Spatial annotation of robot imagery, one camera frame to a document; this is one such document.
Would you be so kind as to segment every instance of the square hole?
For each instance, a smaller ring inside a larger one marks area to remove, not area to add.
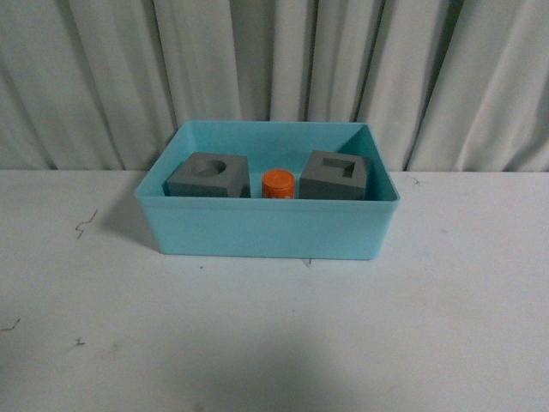
[[[344,178],[351,178],[353,176],[354,163],[354,161],[342,161],[341,159],[333,159],[331,157],[323,158],[323,166],[341,169],[341,176]]]

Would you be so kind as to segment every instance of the gray block with round hole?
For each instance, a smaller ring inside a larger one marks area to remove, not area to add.
[[[299,198],[362,200],[369,166],[361,156],[315,150],[301,173]]]
[[[248,158],[195,152],[166,184],[170,196],[250,197]]]

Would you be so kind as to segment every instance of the scuff mark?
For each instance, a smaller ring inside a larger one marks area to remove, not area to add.
[[[413,180],[415,182],[414,185],[421,186],[421,182],[417,180],[414,176],[407,176],[407,178]]]
[[[0,329],[0,332],[11,332],[13,329],[15,329],[15,327],[19,324],[19,322],[21,322],[21,318],[18,318],[11,328]]]
[[[80,226],[87,225],[88,223],[91,223],[92,220],[94,219],[95,215],[97,215],[98,211],[99,211],[99,209],[96,209],[94,214],[92,215],[92,217],[90,217],[87,221],[81,221],[80,223],[78,223],[78,225],[75,227],[75,230],[77,232],[79,232],[77,239],[79,239],[82,236],[82,234],[84,233],[84,229],[81,229]]]

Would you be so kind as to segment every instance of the round hole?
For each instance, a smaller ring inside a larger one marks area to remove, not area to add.
[[[226,164],[222,161],[198,161],[192,168],[192,173],[199,178],[211,178],[223,173]]]

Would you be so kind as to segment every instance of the gray block with square hole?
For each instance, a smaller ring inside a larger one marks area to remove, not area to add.
[[[315,150],[301,173],[299,198],[362,200],[369,166],[361,156]]]
[[[170,196],[250,197],[248,158],[195,152],[166,184]]]

